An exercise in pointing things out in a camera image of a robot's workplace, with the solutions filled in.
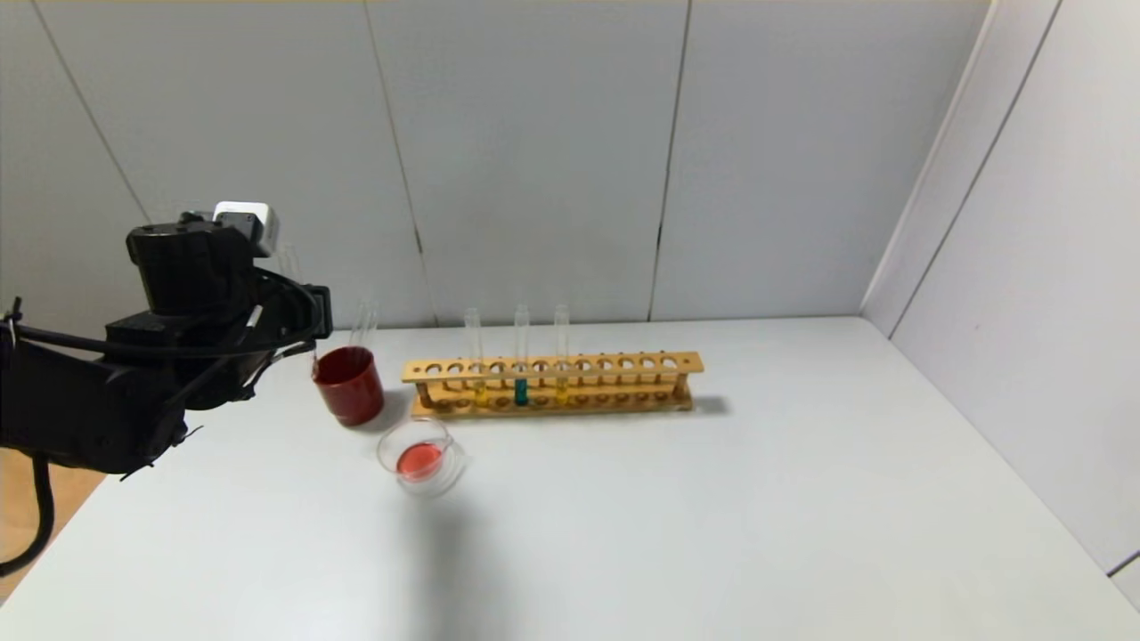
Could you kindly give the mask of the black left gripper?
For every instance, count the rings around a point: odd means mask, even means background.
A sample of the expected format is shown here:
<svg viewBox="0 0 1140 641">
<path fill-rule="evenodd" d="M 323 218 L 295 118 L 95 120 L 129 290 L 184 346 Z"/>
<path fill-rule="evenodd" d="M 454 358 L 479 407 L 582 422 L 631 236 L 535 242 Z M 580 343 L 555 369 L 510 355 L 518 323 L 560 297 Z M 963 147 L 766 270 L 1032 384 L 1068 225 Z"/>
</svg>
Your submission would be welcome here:
<svg viewBox="0 0 1140 641">
<path fill-rule="evenodd" d="M 329 287 L 306 284 L 284 285 L 282 283 L 256 283 L 256 305 L 262 305 L 262 316 L 256 323 L 260 336 L 264 340 L 280 341 L 292 336 L 302 328 L 312 328 L 309 339 L 324 340 L 334 328 L 331 318 Z"/>
</svg>

